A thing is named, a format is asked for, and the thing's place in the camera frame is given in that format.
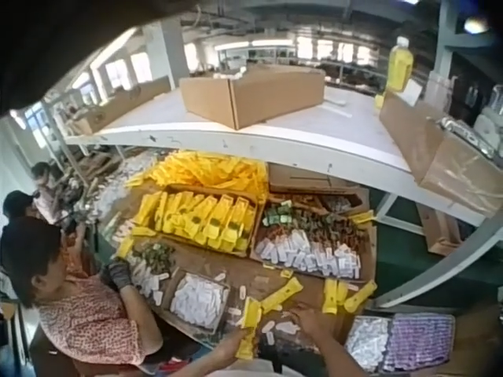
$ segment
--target pile of yellow items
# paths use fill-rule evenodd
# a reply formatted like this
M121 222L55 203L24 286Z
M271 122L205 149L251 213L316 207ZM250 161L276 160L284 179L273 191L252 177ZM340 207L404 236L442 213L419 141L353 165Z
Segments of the pile of yellow items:
M218 153L180 151L132 178L129 186L152 179L158 186L173 184L249 192L265 203L268 194L266 164Z
M216 251L246 256L257 206L223 194L156 192L145 195L133 222Z

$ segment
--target tray of packets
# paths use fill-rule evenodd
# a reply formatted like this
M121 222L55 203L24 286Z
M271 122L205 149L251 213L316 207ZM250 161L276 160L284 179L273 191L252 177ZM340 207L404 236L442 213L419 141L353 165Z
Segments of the tray of packets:
M269 202L250 258L319 277L369 281L376 265L372 231L370 222L357 225L320 207Z

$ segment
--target white shelf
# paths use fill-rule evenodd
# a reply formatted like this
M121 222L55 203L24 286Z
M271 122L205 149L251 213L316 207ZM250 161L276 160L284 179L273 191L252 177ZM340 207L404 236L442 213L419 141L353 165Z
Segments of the white shelf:
M345 101L345 106L333 102ZM373 98L325 89L325 103L234 131L187 113L178 90L134 109L93 136L68 144L183 148L261 159L331 174L402 196L473 225L484 217L419 188L380 122Z

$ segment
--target woman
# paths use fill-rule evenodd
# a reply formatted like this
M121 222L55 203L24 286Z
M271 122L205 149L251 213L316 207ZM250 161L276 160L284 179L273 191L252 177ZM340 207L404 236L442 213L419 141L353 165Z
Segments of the woman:
M14 218L21 218L24 216L32 218L43 218L39 213L35 203L34 197L22 191L16 190L7 194L3 201L3 214L12 221ZM89 274L86 270L96 271L97 267L94 263L94 257L83 250L84 240L86 236L86 225L79 224L75 228L75 234L66 236L61 233L61 242L65 243L66 247L63 251L63 258L66 263L68 271L76 277L88 277Z
M22 304L39 310L49 340L69 357L91 364L139 365L158 351L163 338L130 281L127 263L108 268L117 293L98 276L68 274L64 249L59 228L33 217L14 218L0 239L13 289Z

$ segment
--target dark hair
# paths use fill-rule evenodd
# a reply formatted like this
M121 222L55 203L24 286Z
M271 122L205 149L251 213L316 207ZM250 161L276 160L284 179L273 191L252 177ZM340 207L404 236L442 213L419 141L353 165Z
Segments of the dark hair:
M44 276L60 254L61 231L39 218L14 218L3 228L0 257L21 303L31 308L35 292L31 280Z
M50 172L50 165L43 161L41 161L40 163L36 163L31 168L31 174L33 175L34 179L41 178L45 174L48 174L49 172Z
M16 190L9 192L3 201L3 214L9 219L20 218L26 214L26 209L33 204L33 196Z

